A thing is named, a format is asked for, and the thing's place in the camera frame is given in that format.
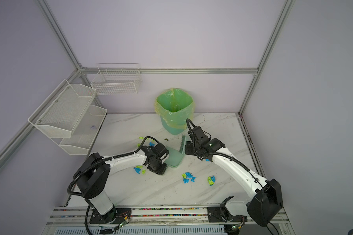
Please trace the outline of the green hand brush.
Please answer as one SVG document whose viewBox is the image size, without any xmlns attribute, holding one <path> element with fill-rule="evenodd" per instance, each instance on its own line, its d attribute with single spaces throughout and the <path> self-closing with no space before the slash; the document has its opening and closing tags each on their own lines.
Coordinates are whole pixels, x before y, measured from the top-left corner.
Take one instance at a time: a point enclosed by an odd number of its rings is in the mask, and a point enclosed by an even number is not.
<svg viewBox="0 0 353 235">
<path fill-rule="evenodd" d="M 186 136 L 182 135 L 181 136 L 181 144 L 180 144 L 180 148 L 179 148 L 179 152 L 182 155 L 185 154 L 185 145 L 186 145 Z"/>
</svg>

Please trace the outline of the green plastic dustpan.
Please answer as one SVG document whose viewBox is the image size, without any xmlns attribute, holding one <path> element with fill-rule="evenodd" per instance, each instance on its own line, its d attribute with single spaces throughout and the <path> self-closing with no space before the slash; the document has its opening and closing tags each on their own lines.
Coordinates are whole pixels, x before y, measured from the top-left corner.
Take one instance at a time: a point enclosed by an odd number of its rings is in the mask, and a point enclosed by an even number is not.
<svg viewBox="0 0 353 235">
<path fill-rule="evenodd" d="M 169 146 L 167 146 L 166 148 L 169 151 L 169 155 L 164 162 L 169 167 L 173 167 L 173 168 L 178 167 L 185 156 L 184 150 L 182 148 L 174 149 Z"/>
</svg>

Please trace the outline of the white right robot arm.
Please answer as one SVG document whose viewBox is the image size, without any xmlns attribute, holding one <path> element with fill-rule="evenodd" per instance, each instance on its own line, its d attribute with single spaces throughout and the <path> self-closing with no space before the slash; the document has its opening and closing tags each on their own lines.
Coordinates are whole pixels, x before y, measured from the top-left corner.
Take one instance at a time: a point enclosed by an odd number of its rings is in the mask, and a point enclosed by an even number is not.
<svg viewBox="0 0 353 235">
<path fill-rule="evenodd" d="M 210 138 L 199 126 L 188 126 L 191 139 L 186 144 L 188 155 L 198 159 L 208 159 L 227 172 L 248 194 L 246 204 L 251 219 L 259 226 L 266 227 L 276 214 L 283 208 L 280 183 L 267 180 L 239 161 L 217 138 Z"/>
</svg>

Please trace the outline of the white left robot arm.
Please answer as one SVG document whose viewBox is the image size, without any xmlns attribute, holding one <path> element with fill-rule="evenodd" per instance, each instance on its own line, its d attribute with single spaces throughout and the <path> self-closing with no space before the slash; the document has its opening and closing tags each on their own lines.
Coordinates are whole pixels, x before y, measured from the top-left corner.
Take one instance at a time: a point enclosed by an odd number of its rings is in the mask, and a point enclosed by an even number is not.
<svg viewBox="0 0 353 235">
<path fill-rule="evenodd" d="M 147 170 L 163 175 L 167 169 L 164 162 L 169 151 L 163 144 L 141 146 L 133 152 L 117 156 L 91 154 L 75 172 L 67 193 L 84 199 L 92 210 L 92 224 L 120 224 L 131 217 L 131 208 L 118 208 L 106 192 L 110 176 L 138 165 Z"/>
</svg>

